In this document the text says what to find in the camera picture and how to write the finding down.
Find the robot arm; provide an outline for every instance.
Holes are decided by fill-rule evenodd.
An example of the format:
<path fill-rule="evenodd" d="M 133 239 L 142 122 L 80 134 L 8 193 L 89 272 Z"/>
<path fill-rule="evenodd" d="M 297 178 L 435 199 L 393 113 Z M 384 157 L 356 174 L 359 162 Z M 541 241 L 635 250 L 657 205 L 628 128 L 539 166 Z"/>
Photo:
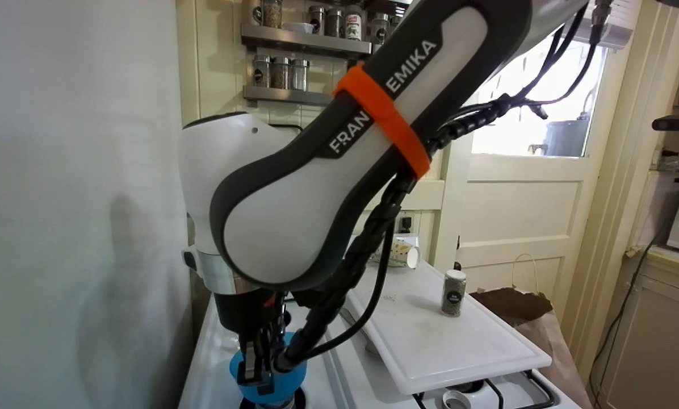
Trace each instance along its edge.
<path fill-rule="evenodd" d="M 381 86 L 431 157 L 439 129 L 513 55 L 532 47 L 586 0 L 420 0 L 363 73 Z M 273 372 L 312 357 L 322 330 L 359 282 L 416 173 L 354 95 L 334 101 L 299 136 L 248 113 L 183 129 L 181 184 L 196 223 L 189 251 L 238 331 L 238 383 L 273 390 Z M 391 182 L 366 232 L 349 237 L 368 199 Z M 290 345 L 282 298 L 312 307 Z"/>

